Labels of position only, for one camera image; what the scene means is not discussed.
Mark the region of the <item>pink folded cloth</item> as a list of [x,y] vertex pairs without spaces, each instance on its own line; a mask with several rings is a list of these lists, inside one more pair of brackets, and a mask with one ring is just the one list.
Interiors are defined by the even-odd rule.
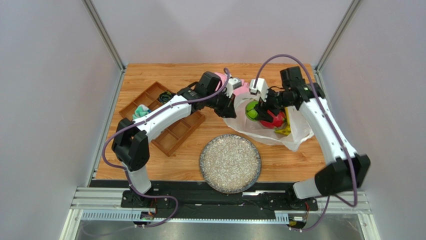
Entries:
[[216,90],[218,90],[221,86],[225,86],[224,89],[223,89],[223,92],[228,97],[231,94],[238,96],[240,94],[249,92],[249,85],[250,85],[249,81],[246,81],[246,80],[238,78],[238,77],[233,77],[232,75],[230,75],[230,78],[229,78],[227,84],[225,85],[226,79],[227,79],[227,74],[223,74],[223,73],[219,73],[219,72],[214,72],[214,74],[216,74],[221,79],[221,83],[218,85]]

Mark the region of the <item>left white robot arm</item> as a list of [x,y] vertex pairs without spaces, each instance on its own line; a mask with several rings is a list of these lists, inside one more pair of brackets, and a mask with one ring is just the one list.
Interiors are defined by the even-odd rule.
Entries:
[[226,79],[206,71],[199,81],[178,91],[168,102],[151,113],[135,120],[122,119],[116,133],[108,140],[112,151],[121,162],[130,187],[145,194],[151,187],[146,164],[150,158],[149,144],[168,127],[203,108],[213,109],[221,118],[236,118],[234,91],[243,84],[224,69]]

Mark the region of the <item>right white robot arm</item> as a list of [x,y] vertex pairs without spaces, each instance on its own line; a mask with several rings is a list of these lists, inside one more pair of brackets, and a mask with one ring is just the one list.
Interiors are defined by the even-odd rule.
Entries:
[[356,191],[370,168],[370,158],[359,154],[344,137],[327,107],[321,87],[317,83],[306,83],[300,67],[283,69],[280,76],[280,91],[268,87],[263,78],[250,81],[249,92],[260,96],[255,107],[257,120],[271,122],[280,110],[295,107],[316,136],[325,159],[325,167],[314,177],[293,184],[295,196],[302,200]]

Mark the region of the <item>green fake melon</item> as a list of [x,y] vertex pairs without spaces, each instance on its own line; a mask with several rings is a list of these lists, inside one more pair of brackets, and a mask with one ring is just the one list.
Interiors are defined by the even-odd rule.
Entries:
[[246,117],[249,120],[254,121],[254,122],[257,121],[256,118],[258,117],[258,112],[255,110],[255,107],[258,105],[258,103],[259,103],[258,101],[253,100],[253,101],[250,101],[245,107]]

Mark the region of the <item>white plastic bag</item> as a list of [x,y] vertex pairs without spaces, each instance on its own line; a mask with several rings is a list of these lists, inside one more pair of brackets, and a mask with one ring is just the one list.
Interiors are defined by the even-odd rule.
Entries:
[[290,126],[289,135],[276,133],[274,129],[267,128],[257,121],[252,121],[246,116],[246,106],[258,96],[248,92],[237,95],[234,99],[236,118],[225,118],[226,125],[251,139],[270,146],[282,145],[296,152],[299,146],[314,136],[314,132],[302,114],[294,106],[288,107]]

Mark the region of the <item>white teal rolled sock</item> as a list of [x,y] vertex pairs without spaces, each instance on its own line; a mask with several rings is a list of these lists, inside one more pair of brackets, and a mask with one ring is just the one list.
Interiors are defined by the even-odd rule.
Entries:
[[132,114],[132,119],[136,120],[138,118],[144,117],[151,113],[151,110],[144,104],[140,104]]

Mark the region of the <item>red fake dragon fruit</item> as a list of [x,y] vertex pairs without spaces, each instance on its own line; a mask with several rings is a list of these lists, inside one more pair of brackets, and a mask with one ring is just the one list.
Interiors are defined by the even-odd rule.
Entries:
[[270,110],[267,111],[272,117],[272,122],[260,120],[260,124],[268,129],[281,129],[287,123],[287,117],[284,112],[280,111],[278,115],[274,115]]

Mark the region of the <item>yellow fake banana bunch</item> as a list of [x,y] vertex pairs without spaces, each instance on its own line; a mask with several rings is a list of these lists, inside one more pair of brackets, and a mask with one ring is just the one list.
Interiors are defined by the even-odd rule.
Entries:
[[275,134],[288,136],[291,134],[291,126],[287,118],[283,119],[283,125],[280,128],[274,130]]

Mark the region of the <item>brown wooden divided tray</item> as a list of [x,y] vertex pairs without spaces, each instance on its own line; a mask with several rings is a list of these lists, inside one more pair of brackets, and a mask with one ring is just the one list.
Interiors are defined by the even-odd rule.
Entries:
[[[139,105],[147,106],[152,112],[158,108],[162,108],[162,105],[166,102],[161,100],[160,95],[165,92],[171,92],[168,88],[159,82],[153,83],[145,91],[139,94],[136,98],[131,100],[124,108],[119,111],[122,118],[132,120],[132,114]],[[164,112],[159,116],[156,116],[153,121],[155,124],[161,120],[162,124],[166,124],[161,131],[155,132],[155,139],[150,142],[153,143],[159,150],[161,150],[166,156],[170,157],[173,153],[183,144],[183,142],[205,121],[206,117],[200,111],[196,111],[189,116],[181,118],[175,122],[170,120],[164,120],[166,115],[176,113],[177,108],[173,107]]]

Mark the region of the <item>speckled round plate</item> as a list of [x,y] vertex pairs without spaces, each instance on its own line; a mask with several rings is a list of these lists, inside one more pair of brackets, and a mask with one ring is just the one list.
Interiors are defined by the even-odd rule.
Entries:
[[224,194],[248,190],[258,180],[262,160],[259,150],[247,138],[223,134],[208,142],[199,156],[204,181]]

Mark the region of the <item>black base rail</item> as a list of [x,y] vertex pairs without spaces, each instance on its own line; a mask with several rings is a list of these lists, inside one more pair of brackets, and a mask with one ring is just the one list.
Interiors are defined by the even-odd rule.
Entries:
[[298,200],[290,193],[290,182],[256,182],[240,193],[221,193],[204,181],[152,181],[146,192],[154,199],[138,196],[125,180],[93,180],[92,188],[121,188],[119,206],[145,208],[158,218],[272,220],[276,211],[319,209],[315,198]]

